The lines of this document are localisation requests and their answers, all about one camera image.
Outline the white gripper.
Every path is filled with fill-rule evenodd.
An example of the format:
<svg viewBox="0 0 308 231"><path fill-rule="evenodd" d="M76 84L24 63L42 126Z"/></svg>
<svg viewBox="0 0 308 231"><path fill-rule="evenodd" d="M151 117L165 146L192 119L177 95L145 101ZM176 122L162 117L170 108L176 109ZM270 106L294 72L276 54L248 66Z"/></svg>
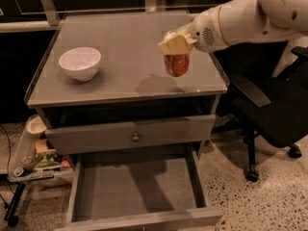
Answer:
<svg viewBox="0 0 308 231"><path fill-rule="evenodd" d="M212 53L228 47L223 38L220 25L221 6L217 6L197 15L194 20L177 29L176 35L165 38L159 43L163 55L189 54L195 47L197 50Z"/></svg>

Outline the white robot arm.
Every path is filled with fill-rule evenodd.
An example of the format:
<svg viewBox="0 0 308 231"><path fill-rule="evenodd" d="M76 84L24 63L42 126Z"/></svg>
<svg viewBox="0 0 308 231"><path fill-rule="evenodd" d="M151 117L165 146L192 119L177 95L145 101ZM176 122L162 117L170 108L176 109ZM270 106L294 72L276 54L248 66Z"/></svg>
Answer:
<svg viewBox="0 0 308 231"><path fill-rule="evenodd" d="M212 53L240 43L297 39L308 33L308 0L232 0L168 32L159 43L164 55L193 48Z"/></svg>

